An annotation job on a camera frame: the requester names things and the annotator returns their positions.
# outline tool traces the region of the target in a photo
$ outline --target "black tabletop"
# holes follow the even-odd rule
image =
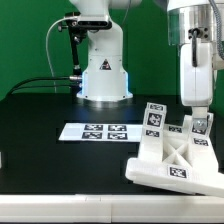
[[[136,96],[130,105],[99,109],[73,102],[69,94],[15,94],[0,102],[0,194],[167,195],[170,191],[133,184],[127,160],[139,143],[61,142],[65,123],[142,124],[147,102],[167,105],[166,123],[182,125],[191,114],[176,96]],[[211,132],[224,170],[224,118]]]

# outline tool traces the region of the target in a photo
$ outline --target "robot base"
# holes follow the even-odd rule
[[[128,161],[126,177],[136,184],[183,193],[224,197],[224,175],[206,131],[194,129],[192,117],[182,127],[164,124],[166,106],[148,103],[138,158]]]
[[[120,99],[120,100],[95,100],[95,99],[88,99],[83,97],[83,95],[80,93],[77,94],[77,97],[73,100],[76,103],[90,106],[90,107],[96,107],[96,108],[117,108],[120,106],[126,106],[130,105],[133,102],[133,95],[130,93],[127,97]]]

